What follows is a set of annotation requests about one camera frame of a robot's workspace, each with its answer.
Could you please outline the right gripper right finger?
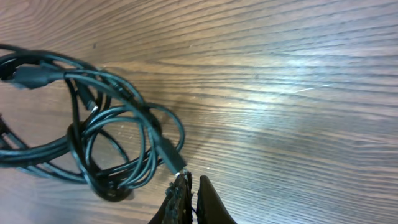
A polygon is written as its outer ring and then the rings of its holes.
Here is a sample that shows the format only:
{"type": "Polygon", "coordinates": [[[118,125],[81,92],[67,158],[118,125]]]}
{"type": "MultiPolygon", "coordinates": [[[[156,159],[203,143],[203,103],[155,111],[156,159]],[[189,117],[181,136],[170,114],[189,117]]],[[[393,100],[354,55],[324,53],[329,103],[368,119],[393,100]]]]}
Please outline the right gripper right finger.
{"type": "Polygon", "coordinates": [[[236,224],[205,175],[200,177],[196,213],[198,224],[236,224]]]}

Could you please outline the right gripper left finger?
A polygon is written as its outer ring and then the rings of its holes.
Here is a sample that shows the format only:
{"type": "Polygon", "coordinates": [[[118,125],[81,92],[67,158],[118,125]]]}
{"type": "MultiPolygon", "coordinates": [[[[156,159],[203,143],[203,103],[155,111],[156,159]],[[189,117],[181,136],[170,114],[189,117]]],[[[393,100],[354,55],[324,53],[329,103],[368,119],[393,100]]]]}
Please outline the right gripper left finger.
{"type": "Polygon", "coordinates": [[[187,170],[180,172],[165,194],[149,224],[192,224],[192,174],[187,170]]]}

